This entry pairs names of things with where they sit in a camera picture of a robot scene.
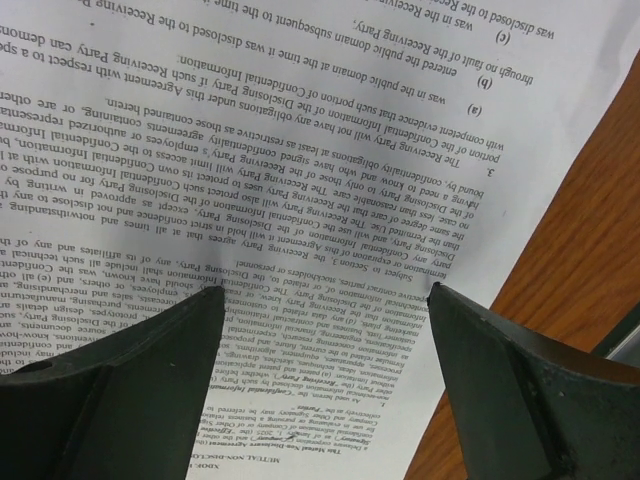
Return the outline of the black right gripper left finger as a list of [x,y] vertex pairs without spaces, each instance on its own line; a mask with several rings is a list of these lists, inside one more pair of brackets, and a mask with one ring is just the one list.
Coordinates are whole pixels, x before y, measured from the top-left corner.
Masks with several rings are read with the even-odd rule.
[[4,479],[183,479],[225,317],[221,288],[1,378]]

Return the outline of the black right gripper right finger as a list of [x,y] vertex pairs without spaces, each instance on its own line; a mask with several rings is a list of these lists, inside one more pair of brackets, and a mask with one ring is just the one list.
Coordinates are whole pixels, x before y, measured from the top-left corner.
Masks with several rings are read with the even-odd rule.
[[428,307],[469,478],[638,478],[637,308],[587,353],[441,283]]

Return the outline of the printed paper document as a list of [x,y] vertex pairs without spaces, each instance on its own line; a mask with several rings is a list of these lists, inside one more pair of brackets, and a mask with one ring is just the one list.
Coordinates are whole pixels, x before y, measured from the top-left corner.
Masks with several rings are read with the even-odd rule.
[[488,305],[635,1],[5,1],[1,375],[213,285],[191,479],[400,479],[435,282]]

